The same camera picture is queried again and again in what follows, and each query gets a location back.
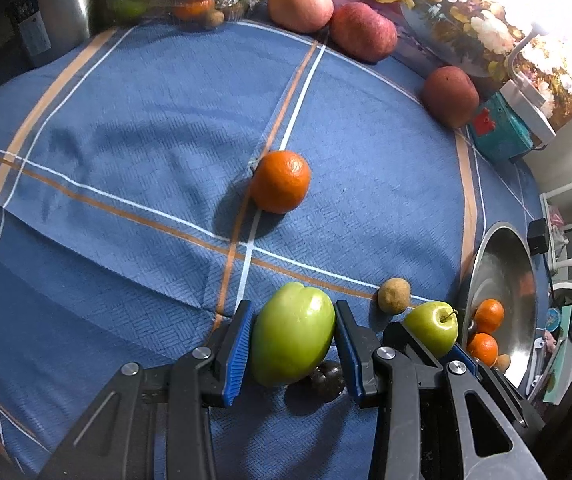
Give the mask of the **silver metal plate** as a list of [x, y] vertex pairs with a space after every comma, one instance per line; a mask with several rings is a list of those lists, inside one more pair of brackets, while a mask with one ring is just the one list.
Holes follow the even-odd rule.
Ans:
[[499, 352], [510, 357], [506, 378], [519, 386], [525, 378], [536, 338], [536, 278], [528, 247], [514, 226], [496, 222], [481, 240], [457, 300], [460, 336], [465, 347], [474, 336], [474, 314], [484, 300], [504, 308], [493, 334]]

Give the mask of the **teal box with heart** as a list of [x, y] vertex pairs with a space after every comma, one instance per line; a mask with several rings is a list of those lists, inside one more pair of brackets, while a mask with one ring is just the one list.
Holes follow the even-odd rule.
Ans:
[[477, 150], [492, 162], [508, 162], [533, 149], [530, 130], [500, 92], [478, 106], [468, 126]]

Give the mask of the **large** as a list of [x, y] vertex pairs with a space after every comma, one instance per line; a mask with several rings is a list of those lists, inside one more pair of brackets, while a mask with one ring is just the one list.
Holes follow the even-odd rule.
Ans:
[[504, 321], [504, 307], [496, 299], [481, 301], [475, 311], [474, 321], [478, 333], [493, 334]]

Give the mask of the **blue plaid tablecloth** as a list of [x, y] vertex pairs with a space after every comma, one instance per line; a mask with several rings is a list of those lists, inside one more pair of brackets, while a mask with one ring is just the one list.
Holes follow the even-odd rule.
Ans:
[[[127, 362], [167, 364], [289, 282], [380, 330], [379, 285], [453, 301], [487, 229], [539, 189], [420, 105], [422, 78], [253, 21], [113, 28], [37, 70], [0, 61], [0, 463], [32, 479]], [[259, 209], [269, 152], [311, 169]]]

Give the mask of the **small orange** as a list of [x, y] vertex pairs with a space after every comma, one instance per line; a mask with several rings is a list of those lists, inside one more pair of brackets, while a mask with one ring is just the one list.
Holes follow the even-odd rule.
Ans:
[[311, 169], [292, 151], [269, 152], [260, 159], [250, 181], [250, 197], [259, 209], [270, 214], [287, 214], [307, 195]]

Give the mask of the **green apple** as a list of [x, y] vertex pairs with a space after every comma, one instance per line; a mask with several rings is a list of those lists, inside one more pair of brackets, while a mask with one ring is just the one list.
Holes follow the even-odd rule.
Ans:
[[443, 358], [458, 337], [455, 310], [442, 301], [424, 302], [414, 307], [402, 324], [435, 356]]

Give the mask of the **brown longan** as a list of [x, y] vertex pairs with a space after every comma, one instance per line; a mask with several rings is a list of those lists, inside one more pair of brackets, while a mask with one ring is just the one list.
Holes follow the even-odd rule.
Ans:
[[411, 303], [411, 286], [404, 278], [388, 278], [377, 292], [377, 304], [389, 315], [401, 314]]
[[512, 361], [510, 360], [510, 356], [508, 354], [500, 354], [496, 358], [493, 367], [496, 368], [499, 372], [505, 373], [510, 367], [511, 362]]

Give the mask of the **dark plum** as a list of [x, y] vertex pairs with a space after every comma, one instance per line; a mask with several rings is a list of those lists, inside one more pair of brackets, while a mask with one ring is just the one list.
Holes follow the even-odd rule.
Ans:
[[323, 361], [310, 375], [310, 384], [315, 395], [323, 402], [337, 399], [346, 388], [344, 373], [337, 361]]

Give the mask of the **stainless steel thermos jug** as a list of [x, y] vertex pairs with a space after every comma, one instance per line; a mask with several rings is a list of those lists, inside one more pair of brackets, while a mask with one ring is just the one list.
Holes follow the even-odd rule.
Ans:
[[6, 13], [34, 67], [94, 35], [96, 0], [10, 0]]

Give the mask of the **small black box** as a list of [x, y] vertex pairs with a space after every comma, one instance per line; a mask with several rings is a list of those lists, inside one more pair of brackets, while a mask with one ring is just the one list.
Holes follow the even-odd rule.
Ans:
[[544, 218], [529, 222], [527, 230], [527, 244], [530, 255], [545, 255], [550, 248], [548, 235], [548, 222]]

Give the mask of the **dark red apple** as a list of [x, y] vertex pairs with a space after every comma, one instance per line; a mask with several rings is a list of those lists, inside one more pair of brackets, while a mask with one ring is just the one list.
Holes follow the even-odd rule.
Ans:
[[393, 22], [362, 2], [338, 8], [330, 20], [329, 33], [345, 54], [372, 64], [389, 56], [398, 43]]

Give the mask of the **white desk lamp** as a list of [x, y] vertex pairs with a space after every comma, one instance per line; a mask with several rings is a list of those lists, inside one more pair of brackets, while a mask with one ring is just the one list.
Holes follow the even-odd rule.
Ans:
[[530, 32], [510, 51], [504, 61], [508, 81], [500, 89], [507, 104], [526, 124], [536, 150], [546, 148], [555, 139], [556, 132], [542, 112], [542, 106], [546, 102], [544, 95], [536, 90], [534, 83], [524, 73], [518, 70], [516, 62], [518, 54], [528, 46], [529, 42], [543, 34], [543, 29], [533, 24]]

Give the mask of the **clear plastic fruit tray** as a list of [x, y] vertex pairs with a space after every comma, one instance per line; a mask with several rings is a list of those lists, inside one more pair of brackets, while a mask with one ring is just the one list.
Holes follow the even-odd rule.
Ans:
[[119, 25], [164, 23], [187, 32], [213, 30], [246, 18], [262, 0], [104, 0]]

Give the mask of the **green mango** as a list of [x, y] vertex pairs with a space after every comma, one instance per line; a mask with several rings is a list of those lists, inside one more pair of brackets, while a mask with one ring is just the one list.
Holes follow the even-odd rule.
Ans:
[[254, 380], [278, 387], [308, 376], [326, 356], [334, 325], [326, 292], [299, 282], [277, 289], [254, 322], [249, 358]]

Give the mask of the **brownish red apple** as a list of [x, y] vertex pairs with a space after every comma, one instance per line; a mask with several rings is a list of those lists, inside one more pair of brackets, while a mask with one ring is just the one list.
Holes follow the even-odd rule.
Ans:
[[431, 72], [420, 99], [433, 118], [451, 129], [463, 127], [480, 103], [472, 80], [456, 66], [442, 66]]

